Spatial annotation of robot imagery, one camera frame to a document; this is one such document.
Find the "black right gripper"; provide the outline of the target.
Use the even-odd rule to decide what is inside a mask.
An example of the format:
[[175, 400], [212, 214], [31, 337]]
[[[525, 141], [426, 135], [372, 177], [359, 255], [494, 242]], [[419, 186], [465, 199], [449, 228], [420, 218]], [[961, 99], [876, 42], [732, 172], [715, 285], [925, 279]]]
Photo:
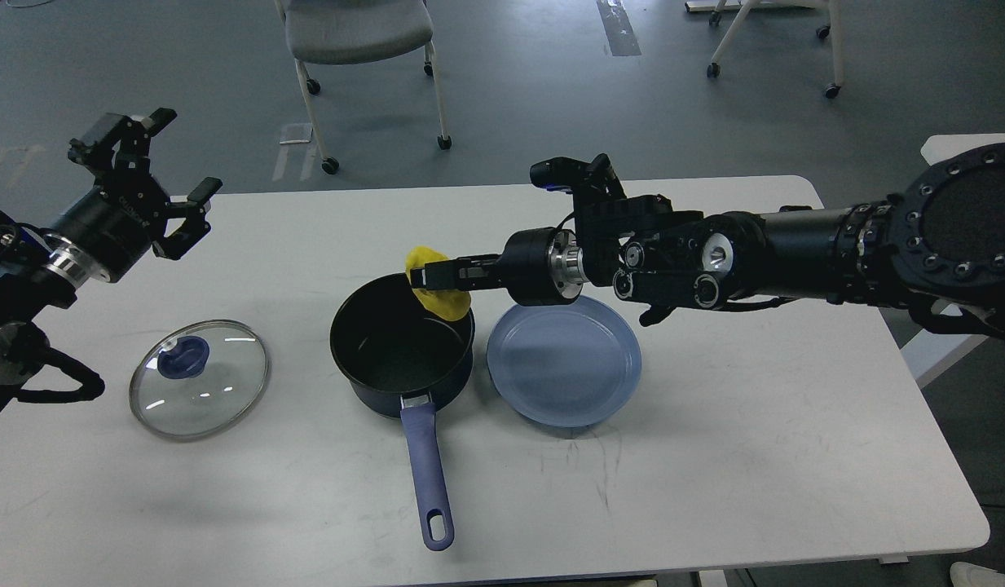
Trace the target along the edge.
[[498, 255], [414, 267], [410, 285], [427, 291], [504, 289], [522, 306], [568, 305], [583, 294], [581, 249], [569, 229], [523, 230], [507, 239]]

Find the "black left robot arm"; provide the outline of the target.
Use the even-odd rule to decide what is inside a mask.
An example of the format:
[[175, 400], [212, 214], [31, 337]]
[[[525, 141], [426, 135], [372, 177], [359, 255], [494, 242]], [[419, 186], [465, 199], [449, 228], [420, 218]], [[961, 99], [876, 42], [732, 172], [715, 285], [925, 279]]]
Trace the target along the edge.
[[205, 216], [222, 181], [205, 178], [184, 201], [172, 201], [151, 172], [152, 138], [175, 118], [172, 108], [108, 113], [73, 139], [69, 160], [95, 181], [50, 227], [0, 210], [0, 413], [13, 401], [99, 398], [100, 375], [55, 349], [36, 317], [48, 307], [70, 308], [89, 280], [118, 282], [148, 252], [178, 260], [210, 232]]

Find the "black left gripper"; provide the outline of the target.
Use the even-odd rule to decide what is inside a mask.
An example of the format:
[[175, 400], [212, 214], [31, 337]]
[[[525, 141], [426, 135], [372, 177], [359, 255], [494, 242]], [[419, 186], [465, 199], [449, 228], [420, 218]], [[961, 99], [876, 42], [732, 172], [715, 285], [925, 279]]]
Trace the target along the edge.
[[[151, 175], [151, 140], [177, 118], [172, 108], [146, 117], [104, 114], [80, 139], [69, 141], [68, 159], [95, 176], [88, 193], [52, 223], [63, 237], [99, 264], [99, 278], [116, 283], [151, 248], [179, 260], [211, 230], [205, 220], [223, 181], [204, 178], [184, 201], [168, 203]], [[181, 219], [165, 236], [165, 220]]]

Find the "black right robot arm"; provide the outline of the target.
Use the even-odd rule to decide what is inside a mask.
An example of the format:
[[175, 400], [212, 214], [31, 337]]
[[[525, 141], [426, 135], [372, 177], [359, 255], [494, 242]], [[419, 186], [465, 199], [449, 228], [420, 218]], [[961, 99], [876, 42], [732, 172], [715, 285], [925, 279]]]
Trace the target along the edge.
[[572, 197], [573, 229], [514, 233], [498, 255], [417, 261], [417, 294], [504, 289], [524, 306], [572, 303], [584, 284], [646, 305], [763, 311], [799, 298], [908, 311], [935, 334], [1005, 345], [1005, 142], [931, 165], [904, 191], [838, 209], [706, 215], [626, 196], [607, 155], [552, 157], [533, 186]]

